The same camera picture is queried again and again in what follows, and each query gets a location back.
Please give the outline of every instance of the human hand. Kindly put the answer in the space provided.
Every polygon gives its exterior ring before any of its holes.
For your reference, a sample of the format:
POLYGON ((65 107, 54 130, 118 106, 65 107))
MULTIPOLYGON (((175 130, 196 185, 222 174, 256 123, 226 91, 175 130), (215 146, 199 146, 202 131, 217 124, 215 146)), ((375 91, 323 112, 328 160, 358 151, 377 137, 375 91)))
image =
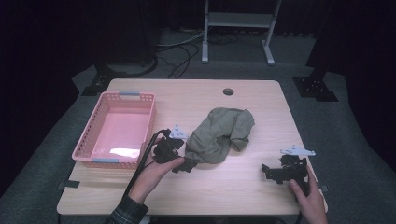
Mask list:
POLYGON ((310 224, 327 224, 326 212, 324 208, 323 196, 320 194, 317 181, 312 174, 311 168, 308 171, 309 195, 305 197, 300 186, 295 180, 290 181, 290 187, 297 197, 301 213, 310 224))
POLYGON ((134 186, 129 192, 129 197, 135 202, 143 204, 146 197, 157 187, 163 176, 184 162, 184 158, 179 157, 167 163, 159 164, 148 156, 146 168, 136 179, 134 186))

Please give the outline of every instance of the table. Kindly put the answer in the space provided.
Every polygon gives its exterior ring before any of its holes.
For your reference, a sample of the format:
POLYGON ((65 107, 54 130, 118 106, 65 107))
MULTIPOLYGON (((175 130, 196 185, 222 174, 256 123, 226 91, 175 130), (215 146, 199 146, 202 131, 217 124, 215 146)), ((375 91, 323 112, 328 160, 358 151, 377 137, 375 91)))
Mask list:
MULTIPOLYGON (((147 197, 148 215, 294 215, 299 213, 287 184, 267 180, 261 164, 280 167, 279 152, 303 147, 279 84, 266 80, 114 79, 110 91, 150 91, 156 95, 153 132, 178 124, 191 134, 215 107, 248 109, 255 119, 247 147, 231 149, 219 164, 198 164, 190 173, 168 173, 147 197), (224 90, 233 91, 229 96, 224 90)), ((110 214, 133 171, 86 168, 69 177, 57 210, 62 215, 110 214)))

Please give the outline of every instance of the pink basket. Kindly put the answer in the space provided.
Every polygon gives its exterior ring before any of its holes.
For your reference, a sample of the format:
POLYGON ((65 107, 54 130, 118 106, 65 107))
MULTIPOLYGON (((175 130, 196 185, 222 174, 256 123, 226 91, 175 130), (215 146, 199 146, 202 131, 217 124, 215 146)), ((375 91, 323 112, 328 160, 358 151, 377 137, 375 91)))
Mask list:
POLYGON ((137 167, 155 117, 153 93, 105 91, 78 140, 72 158, 87 167, 137 167))

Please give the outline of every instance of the sleeve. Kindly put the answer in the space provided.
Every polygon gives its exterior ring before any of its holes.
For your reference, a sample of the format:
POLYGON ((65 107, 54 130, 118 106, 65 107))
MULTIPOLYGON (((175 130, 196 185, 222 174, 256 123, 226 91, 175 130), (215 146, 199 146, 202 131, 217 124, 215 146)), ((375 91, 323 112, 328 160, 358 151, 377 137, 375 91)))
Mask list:
POLYGON ((106 224, 138 224, 148 210, 145 205, 135 202, 130 197, 124 197, 106 224))

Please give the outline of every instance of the green cloth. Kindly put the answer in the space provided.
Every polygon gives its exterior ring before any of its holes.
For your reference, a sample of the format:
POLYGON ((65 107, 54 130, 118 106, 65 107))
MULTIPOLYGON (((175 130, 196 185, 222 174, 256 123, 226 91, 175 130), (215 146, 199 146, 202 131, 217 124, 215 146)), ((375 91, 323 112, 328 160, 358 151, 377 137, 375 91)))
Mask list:
POLYGON ((248 110, 215 108, 187 139, 185 157, 200 163, 219 163, 225 160, 233 147, 242 150, 254 118, 248 110))

